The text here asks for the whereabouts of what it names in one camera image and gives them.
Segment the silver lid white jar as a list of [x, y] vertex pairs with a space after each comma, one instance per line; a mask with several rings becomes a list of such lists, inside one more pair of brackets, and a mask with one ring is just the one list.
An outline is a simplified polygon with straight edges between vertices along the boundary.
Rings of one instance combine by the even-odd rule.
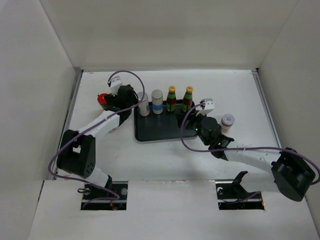
[[142, 117], [146, 117], [150, 113], [148, 94], [141, 91], [137, 94], [137, 96], [138, 101], [140, 102], [140, 104], [138, 105], [139, 113]]

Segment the red lid jar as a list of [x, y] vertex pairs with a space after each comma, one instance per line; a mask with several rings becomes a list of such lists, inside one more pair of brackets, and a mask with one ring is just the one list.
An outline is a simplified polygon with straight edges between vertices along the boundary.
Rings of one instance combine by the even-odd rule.
[[101, 93], [97, 95], [97, 102], [103, 110], [106, 110], [108, 108], [108, 104], [106, 101], [106, 96], [108, 95], [108, 93]]

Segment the yellow cap sauce bottle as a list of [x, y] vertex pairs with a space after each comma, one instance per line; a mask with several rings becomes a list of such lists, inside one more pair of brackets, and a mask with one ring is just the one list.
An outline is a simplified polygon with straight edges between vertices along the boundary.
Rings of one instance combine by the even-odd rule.
[[182, 99], [181, 110], [187, 112], [191, 109], [193, 103], [193, 87], [187, 86]]
[[174, 85], [169, 86], [168, 94], [166, 98], [166, 110], [172, 113], [176, 110], [176, 87]]

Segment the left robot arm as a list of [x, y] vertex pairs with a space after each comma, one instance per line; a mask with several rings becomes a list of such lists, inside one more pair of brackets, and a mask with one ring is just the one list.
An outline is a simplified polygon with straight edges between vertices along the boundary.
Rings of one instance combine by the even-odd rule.
[[104, 96], [106, 109], [86, 126], [68, 129], [62, 137], [65, 146], [78, 134], [88, 130], [75, 139], [57, 157], [57, 168], [74, 174], [88, 183], [96, 185], [95, 193], [100, 199], [112, 195], [112, 178], [96, 166], [96, 150], [100, 140], [109, 132], [122, 125], [132, 113], [131, 106], [138, 103], [138, 97], [131, 85], [121, 85], [115, 95]]

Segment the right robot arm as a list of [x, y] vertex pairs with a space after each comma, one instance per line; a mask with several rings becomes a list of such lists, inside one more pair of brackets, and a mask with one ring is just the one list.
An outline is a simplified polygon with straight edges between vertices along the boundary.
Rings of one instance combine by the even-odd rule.
[[277, 190], [290, 200], [302, 201], [310, 186], [320, 181], [314, 172], [318, 167], [292, 148], [240, 145], [222, 133], [222, 127], [215, 118], [198, 111], [179, 113], [176, 118], [181, 131], [195, 130], [208, 147], [206, 152], [217, 159], [243, 163], [267, 172]]

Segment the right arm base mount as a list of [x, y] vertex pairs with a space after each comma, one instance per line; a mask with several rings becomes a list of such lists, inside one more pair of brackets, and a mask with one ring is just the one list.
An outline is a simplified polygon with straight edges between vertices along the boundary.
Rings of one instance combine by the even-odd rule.
[[264, 210], [262, 194], [259, 191], [248, 192], [241, 182], [247, 171], [241, 171], [232, 180], [215, 182], [217, 205], [221, 211], [231, 210]]

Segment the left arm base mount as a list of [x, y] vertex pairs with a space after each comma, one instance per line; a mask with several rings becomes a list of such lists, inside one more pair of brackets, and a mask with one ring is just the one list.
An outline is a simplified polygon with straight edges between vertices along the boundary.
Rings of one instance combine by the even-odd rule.
[[83, 211], [125, 211], [127, 209], [128, 181], [114, 181], [110, 192], [85, 184], [77, 192], [82, 194], [81, 210]]

